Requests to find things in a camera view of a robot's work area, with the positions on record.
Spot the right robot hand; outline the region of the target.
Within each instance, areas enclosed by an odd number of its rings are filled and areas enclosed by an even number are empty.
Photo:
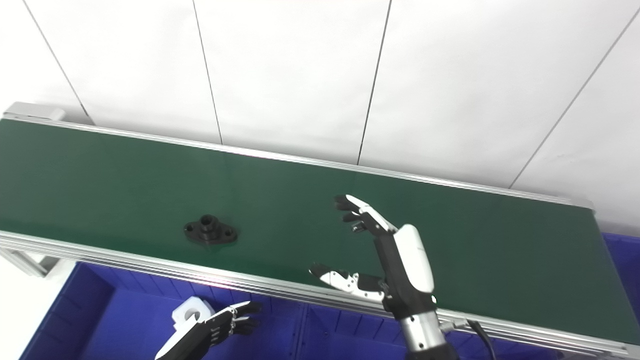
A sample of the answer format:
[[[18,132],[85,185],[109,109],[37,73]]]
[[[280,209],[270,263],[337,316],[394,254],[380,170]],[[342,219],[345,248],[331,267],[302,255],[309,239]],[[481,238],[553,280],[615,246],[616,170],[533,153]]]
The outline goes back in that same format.
[[[380,303],[397,321],[436,312],[435,281],[425,246],[412,224],[396,227],[374,207],[351,194],[338,194],[334,205],[352,232],[368,231],[384,276],[349,273],[321,263],[309,269],[324,284],[352,296]]]

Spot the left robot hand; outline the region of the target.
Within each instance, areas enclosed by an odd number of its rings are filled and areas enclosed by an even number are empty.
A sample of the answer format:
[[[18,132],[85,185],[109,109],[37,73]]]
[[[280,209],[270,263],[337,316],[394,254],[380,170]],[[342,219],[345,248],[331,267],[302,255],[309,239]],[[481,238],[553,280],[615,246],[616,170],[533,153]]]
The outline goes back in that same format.
[[[259,321],[250,314],[263,308],[260,301],[234,303],[210,317],[197,319],[178,330],[157,352],[156,360],[201,360],[211,347],[218,346],[232,335],[251,335]]]

